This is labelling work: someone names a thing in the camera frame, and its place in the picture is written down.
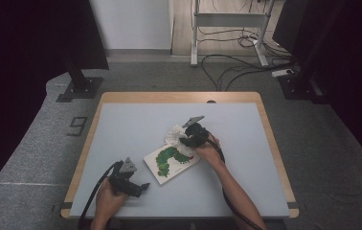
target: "book cover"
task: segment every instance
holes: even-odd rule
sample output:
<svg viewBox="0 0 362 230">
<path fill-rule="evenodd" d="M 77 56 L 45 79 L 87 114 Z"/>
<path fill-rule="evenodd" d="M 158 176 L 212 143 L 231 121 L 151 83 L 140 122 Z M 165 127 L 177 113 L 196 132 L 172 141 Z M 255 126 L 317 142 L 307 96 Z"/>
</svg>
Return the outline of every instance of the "book cover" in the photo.
<svg viewBox="0 0 362 230">
<path fill-rule="evenodd" d="M 172 145 L 164 145 L 145 156 L 145 162 L 160 184 L 164 184 L 200 160 L 195 153 L 191 157 L 181 154 Z"/>
</svg>

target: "cable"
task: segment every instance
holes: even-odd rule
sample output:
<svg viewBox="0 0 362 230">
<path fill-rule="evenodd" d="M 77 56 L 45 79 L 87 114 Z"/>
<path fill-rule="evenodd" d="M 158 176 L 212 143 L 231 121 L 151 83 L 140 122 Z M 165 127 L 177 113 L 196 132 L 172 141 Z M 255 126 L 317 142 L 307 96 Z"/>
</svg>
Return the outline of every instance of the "cable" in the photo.
<svg viewBox="0 0 362 230">
<path fill-rule="evenodd" d="M 215 2 L 212 0 L 212 6 L 214 7 L 215 11 L 217 12 L 217 8 L 215 7 Z"/>
<path fill-rule="evenodd" d="M 238 41 L 238 44 L 243 48 L 250 48 L 250 47 L 255 46 L 253 40 L 255 40 L 256 37 L 252 36 L 252 35 L 257 35 L 257 34 L 255 32 L 250 32 L 249 35 L 245 35 L 244 32 L 250 32 L 250 31 L 244 30 L 244 27 L 243 27 L 243 29 L 241 30 L 240 40 Z M 250 42 L 251 44 L 250 45 L 244 45 L 243 40 L 246 40 L 246 41 Z"/>
<path fill-rule="evenodd" d="M 253 6 L 253 0 L 250 1 L 250 7 L 249 7 L 249 12 L 252 11 L 252 6 Z"/>
<path fill-rule="evenodd" d="M 283 50 L 278 50 L 275 48 L 272 48 L 271 46 L 269 46 L 267 43 L 263 43 L 264 45 L 264 49 L 267 52 L 267 54 L 269 54 L 272 57 L 277 57 L 277 58 L 285 58 L 285 59 L 291 59 L 291 55 L 287 52 L 287 51 L 283 51 Z"/>
<path fill-rule="evenodd" d="M 260 2 L 260 0 L 258 0 L 258 2 L 256 4 L 256 8 L 257 8 L 258 12 L 260 12 L 260 10 L 259 10 L 259 2 Z"/>
<path fill-rule="evenodd" d="M 197 41 L 202 42 L 202 41 L 232 41 L 232 40 L 239 40 L 240 37 L 238 38 L 230 38 L 230 39 L 213 39 L 213 38 L 205 38 L 205 39 L 197 39 Z"/>
<path fill-rule="evenodd" d="M 242 30 L 241 29 L 234 29 L 234 30 L 226 30 L 226 31 L 208 33 L 208 32 L 202 32 L 199 27 L 198 27 L 198 29 L 199 29 L 199 32 L 201 32 L 204 35 L 216 35 L 216 34 L 222 34 L 222 33 L 228 33 L 228 32 L 241 32 L 242 30 L 244 30 L 244 28 L 243 28 Z"/>
<path fill-rule="evenodd" d="M 247 5 L 247 0 L 244 1 L 244 5 L 240 8 L 240 10 L 238 10 L 238 12 L 241 12 L 241 10 L 243 10 L 243 8 Z"/>
<path fill-rule="evenodd" d="M 190 1 L 190 21 L 191 21 L 191 29 L 193 31 L 193 23 L 192 23 L 192 0 Z"/>
<path fill-rule="evenodd" d="M 88 201 L 86 202 L 85 207 L 83 208 L 82 214 L 80 215 L 79 218 L 79 229 L 81 227 L 83 227 L 83 221 L 85 220 L 85 215 L 86 212 L 88 211 L 89 206 L 91 205 L 92 200 L 94 199 L 95 193 L 97 192 L 97 190 L 99 189 L 99 187 L 101 186 L 101 184 L 103 183 L 103 180 L 106 178 L 106 176 L 109 174 L 109 172 L 112 170 L 112 168 L 115 166 L 115 164 L 113 164 L 111 167 L 109 167 L 109 169 L 103 174 L 103 176 L 100 178 L 100 180 L 98 180 L 98 183 L 95 185 L 94 190 L 91 193 L 91 196 L 89 196 Z"/>
<path fill-rule="evenodd" d="M 271 58 L 271 64 L 272 64 L 273 66 L 276 66 L 276 64 L 274 63 L 274 60 L 276 60 L 276 59 L 283 59 L 283 60 L 286 60 L 286 58 L 283 58 L 283 57 L 275 57 L 275 58 Z"/>
<path fill-rule="evenodd" d="M 265 13 L 265 5 L 267 5 L 267 0 L 264 2 L 264 8 L 262 9 L 262 13 Z"/>
<path fill-rule="evenodd" d="M 210 131 L 208 131 L 208 133 L 212 136 L 213 139 L 215 139 L 214 136 L 213 136 L 213 134 L 212 134 Z M 226 162 L 225 162 L 225 156 L 224 156 L 224 154 L 223 154 L 223 151 L 222 151 L 222 149 L 220 148 L 220 146 L 219 146 L 217 143 L 215 143 L 214 141 L 212 141 L 212 140 L 210 140 L 210 139 L 208 139 L 208 138 L 204 138 L 204 137 L 202 137 L 202 136 L 199 136 L 199 137 L 205 139 L 206 142 L 208 142 L 209 144 L 211 144 L 211 145 L 215 148 L 215 150 L 217 151 L 217 153 L 219 154 L 220 159 L 221 159 L 224 163 L 226 163 Z M 229 200 L 228 196 L 226 196 L 225 191 L 223 190 L 223 188 L 222 188 L 222 193 L 223 193 L 223 198 L 225 199 L 226 204 L 229 206 L 229 208 L 232 210 L 232 212 L 233 212 L 236 216 L 238 216 L 238 218 L 240 218 L 241 220 L 243 220 L 245 223 L 247 223 L 247 224 L 248 224 L 250 227 L 252 227 L 253 229 L 255 229 L 255 230 L 262 230 L 258 225 L 256 225 L 252 220 L 250 220 L 250 219 L 247 218 L 245 215 L 243 215 L 243 214 L 232 204 L 232 202 Z"/>
<path fill-rule="evenodd" d="M 207 69 L 205 68 L 205 60 L 207 58 L 214 58 L 214 57 L 220 57 L 220 58 L 230 58 L 230 59 L 233 59 L 233 60 L 236 60 L 238 62 L 241 62 L 243 63 L 244 65 L 243 66 L 234 66 L 234 67 L 230 67 L 228 69 L 226 69 L 225 71 L 222 72 L 222 74 L 218 77 L 217 79 L 217 83 L 215 82 L 215 80 L 211 77 L 211 75 L 208 73 Z M 231 57 L 231 56 L 225 56 L 225 55 L 209 55 L 209 56 L 206 56 L 204 58 L 202 58 L 201 60 L 201 66 L 202 66 L 202 70 L 204 71 L 204 73 L 207 75 L 207 77 L 211 80 L 211 82 L 213 83 L 213 85 L 215 86 L 215 91 L 221 91 L 222 89 L 222 78 L 223 76 L 229 72 L 229 71 L 236 71 L 237 68 L 241 68 L 241 70 L 239 71 L 242 71 L 244 70 L 245 68 L 255 68 L 257 70 L 254 70 L 254 71 L 246 71 L 244 73 L 241 73 L 241 74 L 238 74 L 237 76 L 235 76 L 234 78 L 232 78 L 229 83 L 226 85 L 226 88 L 225 88 L 225 91 L 227 91 L 230 87 L 230 85 L 236 81 L 238 78 L 242 77 L 242 76 L 245 76 L 245 75 L 248 75 L 248 74 L 253 74 L 253 73 L 260 73 L 260 72 L 265 72 L 265 71 L 270 71 L 270 70 L 274 70 L 274 69 L 279 69 L 279 68 L 282 68 L 282 67 L 286 67 L 286 66 L 290 66 L 290 65 L 293 65 L 294 63 L 296 62 L 295 59 L 290 59 L 290 61 L 288 63 L 284 63 L 284 64 L 280 64 L 280 65 L 276 65 L 276 66 L 273 66 L 273 67 L 263 67 L 263 66 L 258 66 L 258 65 L 254 65 L 254 64 L 251 64 L 249 62 L 246 62 L 244 60 L 241 60 L 241 59 L 238 59 L 236 57 Z"/>
</svg>

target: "table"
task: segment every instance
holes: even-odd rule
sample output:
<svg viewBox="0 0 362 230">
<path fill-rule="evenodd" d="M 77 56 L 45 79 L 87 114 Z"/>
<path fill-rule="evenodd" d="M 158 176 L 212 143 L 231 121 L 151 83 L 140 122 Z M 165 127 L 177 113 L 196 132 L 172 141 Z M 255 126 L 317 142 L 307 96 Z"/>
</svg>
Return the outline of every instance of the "table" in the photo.
<svg viewBox="0 0 362 230">
<path fill-rule="evenodd" d="M 281 159 L 277 143 L 274 139 L 271 126 L 269 125 L 268 118 L 265 114 L 264 106 L 261 102 L 260 95 L 254 92 L 169 92 L 169 93 L 141 93 L 141 92 L 125 92 L 125 93 L 105 93 L 102 95 L 99 107 L 97 109 L 94 121 L 89 130 L 84 148 L 79 159 L 77 169 L 75 171 L 73 180 L 71 182 L 69 191 L 64 200 L 64 205 L 61 209 L 61 215 L 65 218 L 70 217 L 70 204 L 74 200 L 77 192 L 80 178 L 84 169 L 85 161 L 91 147 L 92 140 L 98 125 L 101 114 L 102 104 L 106 103 L 162 103 L 162 104 L 177 104 L 177 103 L 206 103 L 209 100 L 218 103 L 256 103 L 260 113 L 261 121 L 268 139 L 270 149 L 272 151 L 274 163 L 276 164 L 279 173 L 280 181 L 283 184 L 283 191 L 289 207 L 291 218 L 299 215 L 299 210 L 295 207 L 295 197 L 292 193 L 288 177 L 286 175 L 283 161 Z"/>
</svg>

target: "human arm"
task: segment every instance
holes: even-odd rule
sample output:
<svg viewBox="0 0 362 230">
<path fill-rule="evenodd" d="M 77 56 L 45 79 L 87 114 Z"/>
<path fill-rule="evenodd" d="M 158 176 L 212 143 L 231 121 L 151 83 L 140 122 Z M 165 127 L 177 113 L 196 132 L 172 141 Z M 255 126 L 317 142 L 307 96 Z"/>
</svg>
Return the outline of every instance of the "human arm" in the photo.
<svg viewBox="0 0 362 230">
<path fill-rule="evenodd" d="M 106 178 L 97 193 L 97 210 L 92 220 L 91 230 L 105 230 L 106 224 L 122 207 L 127 199 L 124 193 L 114 194 Z"/>
<path fill-rule="evenodd" d="M 210 135 L 209 138 L 219 146 L 219 141 Z M 248 194 L 241 188 L 238 182 L 233 178 L 232 174 L 227 169 L 225 163 L 221 160 L 219 153 L 210 143 L 205 143 L 203 146 L 194 149 L 202 158 L 204 158 L 214 169 L 223 191 L 229 198 L 232 205 L 245 217 L 253 221 L 261 229 L 266 229 L 264 221 L 261 218 L 259 210 L 253 203 Z M 235 220 L 239 229 L 253 229 L 242 219 L 235 216 Z"/>
</svg>

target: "black stand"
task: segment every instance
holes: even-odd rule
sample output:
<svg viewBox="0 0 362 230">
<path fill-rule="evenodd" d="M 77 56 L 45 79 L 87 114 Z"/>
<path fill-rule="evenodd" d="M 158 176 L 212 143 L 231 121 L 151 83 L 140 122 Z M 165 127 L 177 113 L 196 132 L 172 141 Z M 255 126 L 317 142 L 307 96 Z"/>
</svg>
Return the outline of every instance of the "black stand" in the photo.
<svg viewBox="0 0 362 230">
<path fill-rule="evenodd" d="M 300 78 L 296 76 L 279 77 L 279 83 L 283 95 L 287 100 L 310 100 L 309 90 L 306 87 L 298 87 Z"/>
<path fill-rule="evenodd" d="M 71 82 L 64 94 L 60 94 L 57 103 L 70 103 L 73 99 L 94 99 L 103 78 L 86 78 L 78 69 L 66 48 L 61 49 L 61 60 L 64 63 Z"/>
</svg>

